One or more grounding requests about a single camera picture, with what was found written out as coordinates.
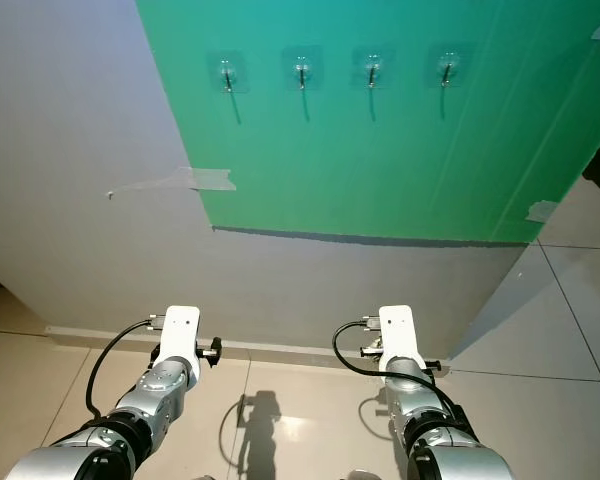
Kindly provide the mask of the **green wall board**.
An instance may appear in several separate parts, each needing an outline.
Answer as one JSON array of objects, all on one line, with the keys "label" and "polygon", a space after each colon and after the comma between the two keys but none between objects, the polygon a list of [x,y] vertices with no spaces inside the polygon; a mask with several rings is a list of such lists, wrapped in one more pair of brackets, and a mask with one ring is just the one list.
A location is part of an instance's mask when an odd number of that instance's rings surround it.
[{"label": "green wall board", "polygon": [[[600,0],[135,0],[187,165],[216,229],[405,244],[525,244],[600,147]],[[472,44],[463,86],[424,86],[437,44]],[[286,90],[281,52],[326,50],[320,90]],[[395,47],[382,90],[349,84],[358,46]],[[249,93],[210,84],[244,52]]]}]

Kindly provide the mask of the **long clear tape strip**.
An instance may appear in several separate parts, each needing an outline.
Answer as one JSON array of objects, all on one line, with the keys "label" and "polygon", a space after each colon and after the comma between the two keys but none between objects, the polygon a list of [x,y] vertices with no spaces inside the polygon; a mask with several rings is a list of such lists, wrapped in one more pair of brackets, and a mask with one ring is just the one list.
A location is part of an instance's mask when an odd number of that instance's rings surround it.
[{"label": "long clear tape strip", "polygon": [[210,189],[210,191],[236,191],[228,169],[200,169],[192,166],[177,166],[171,174],[154,180],[140,180],[105,193],[113,198],[118,193],[141,191],[141,189]]}]

